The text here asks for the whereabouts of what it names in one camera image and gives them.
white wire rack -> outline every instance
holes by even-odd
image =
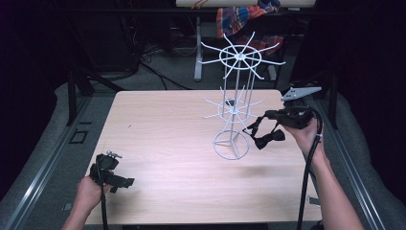
[[[201,61],[201,64],[209,64],[219,62],[224,65],[224,85],[220,92],[222,94],[222,102],[214,103],[207,99],[206,102],[217,106],[217,112],[214,115],[205,118],[220,117],[226,123],[224,128],[215,136],[213,145],[215,152],[228,160],[237,160],[248,153],[250,144],[248,138],[240,130],[236,130],[236,125],[241,124],[243,128],[247,128],[244,124],[250,117],[257,117],[251,114],[251,106],[260,104],[262,101],[251,103],[251,96],[253,93],[255,78],[263,80],[257,73],[257,67],[262,63],[269,63],[273,65],[283,65],[285,62],[273,62],[262,59],[261,53],[270,49],[276,48],[278,44],[267,47],[265,49],[257,50],[249,46],[255,33],[253,33],[245,45],[234,45],[226,35],[223,37],[229,43],[229,46],[224,49],[218,49],[209,45],[201,44],[209,49],[219,52],[218,59]],[[248,81],[239,89],[240,71],[249,70]],[[233,71],[237,71],[236,85],[231,97],[228,97],[227,79]]]

cable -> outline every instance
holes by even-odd
[[[107,213],[105,207],[105,194],[104,194],[104,181],[101,174],[101,169],[99,167],[99,160],[96,159],[96,168],[98,169],[98,175],[100,179],[100,186],[101,186],[101,217],[102,217],[102,227],[104,230],[108,230],[107,224]]]
[[[183,54],[182,52],[180,52],[180,50],[186,50],[186,49],[192,49],[191,52],[188,52],[187,54]],[[186,57],[186,56],[190,56],[192,54],[194,54],[194,52],[196,51],[197,46],[191,47],[191,48],[187,48],[187,47],[183,47],[183,48],[173,48],[174,51],[176,51],[176,53],[180,56]]]
[[[314,137],[313,144],[310,148],[310,152],[308,153],[308,157],[305,162],[305,167],[304,167],[304,180],[302,184],[302,194],[301,194],[301,206],[299,208],[299,217],[298,217],[298,225],[297,225],[297,230],[302,229],[302,223],[303,223],[303,217],[304,217],[304,211],[305,211],[305,195],[307,192],[307,182],[308,182],[308,176],[310,174],[310,166],[311,166],[311,161],[313,159],[314,152],[317,148],[317,145],[319,144],[320,139],[322,138],[322,131],[323,131],[323,122],[321,115],[319,112],[317,112],[316,109],[310,107],[310,109],[313,111],[314,115],[316,116],[317,119],[317,133],[316,136]]]
[[[176,82],[176,81],[174,81],[174,80],[169,79],[169,78],[166,77],[165,75],[161,74],[160,72],[158,72],[157,70],[151,68],[150,66],[146,65],[146,64],[143,63],[143,62],[141,62],[141,65],[142,65],[143,68],[145,68],[148,72],[157,75],[157,76],[161,79],[161,81],[162,81],[163,85],[165,86],[165,89],[166,89],[166,90],[168,90],[168,89],[167,89],[167,86],[166,86],[164,80],[167,80],[167,81],[173,83],[174,85],[176,85],[176,86],[179,87],[180,89],[192,90],[191,88],[189,88],[189,87],[187,87],[187,86],[184,86],[184,85],[182,85],[182,84],[180,84],[180,83],[178,83],[178,82]]]

chair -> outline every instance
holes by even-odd
[[[272,54],[272,56],[262,56],[264,60],[283,62],[287,44],[290,37],[298,28],[297,20],[289,14],[269,13],[254,19],[251,19],[247,24],[236,34],[230,36],[232,40],[237,40],[239,37],[246,35],[250,36],[253,32],[256,35],[278,35],[283,38],[281,48]],[[279,76],[281,74],[281,65],[276,65],[277,76],[275,78],[274,89],[278,86]]]

person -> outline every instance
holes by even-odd
[[[308,155],[317,133],[317,120],[312,119],[309,125],[303,129],[288,126],[285,126],[284,129],[292,134],[301,151]],[[364,229],[329,164],[325,154],[323,138],[314,152],[312,167],[317,179],[325,229]],[[111,189],[111,186],[104,186],[104,192],[109,189]],[[82,229],[91,211],[99,204],[100,198],[101,187],[89,176],[85,176],[78,185],[73,209],[62,229]]]
[[[111,188],[112,186],[110,185],[104,185],[103,189],[106,193]],[[101,201],[101,195],[101,186],[94,182],[90,176],[85,176],[78,184],[78,191],[75,197],[74,206],[62,229],[83,229],[84,223],[86,222],[90,213]]]
[[[312,119],[303,129],[284,126],[295,138],[304,155],[308,155],[317,133],[317,120]],[[364,229],[347,195],[343,191],[325,154],[323,136],[312,159],[322,209],[323,225],[327,230]]]

black cord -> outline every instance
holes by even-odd
[[[163,85],[165,86],[165,89],[166,89],[166,90],[168,90],[168,89],[167,89],[167,86],[166,86],[164,80],[167,80],[167,81],[173,83],[174,85],[176,85],[176,86],[179,87],[180,89],[192,90],[192,89],[189,88],[189,87],[186,87],[186,86],[184,86],[184,85],[182,85],[182,84],[180,84],[180,83],[178,83],[178,82],[176,82],[176,81],[174,81],[174,80],[169,79],[169,78],[166,77],[165,75],[159,73],[157,70],[154,70],[153,68],[151,68],[150,66],[146,65],[146,64],[143,63],[143,62],[141,62],[141,65],[142,65],[146,70],[148,70],[148,72],[157,75],[157,76],[161,79],[161,81],[162,81]]]
[[[310,171],[310,176],[313,178],[313,180],[315,180],[317,182],[316,175],[314,174],[313,171]]]
[[[304,217],[304,211],[305,211],[305,195],[307,192],[308,175],[310,174],[311,161],[313,159],[314,152],[317,148],[317,145],[319,144],[320,139],[322,138],[322,131],[323,131],[323,122],[322,122],[322,118],[321,118],[320,114],[314,108],[310,107],[310,109],[313,111],[313,113],[317,119],[317,133],[316,133],[316,136],[314,137],[313,144],[310,148],[310,152],[309,152],[307,160],[305,162],[304,180],[303,180],[303,184],[302,184],[302,194],[301,194],[301,206],[299,209],[297,230],[302,229],[302,223],[303,223],[303,217]]]
[[[103,178],[102,178],[101,169],[99,167],[99,160],[98,159],[96,159],[96,168],[98,169],[98,175],[99,175],[100,186],[101,186],[102,227],[103,227],[104,230],[108,230],[107,213],[106,213],[106,207],[105,207],[104,181],[103,181]]]

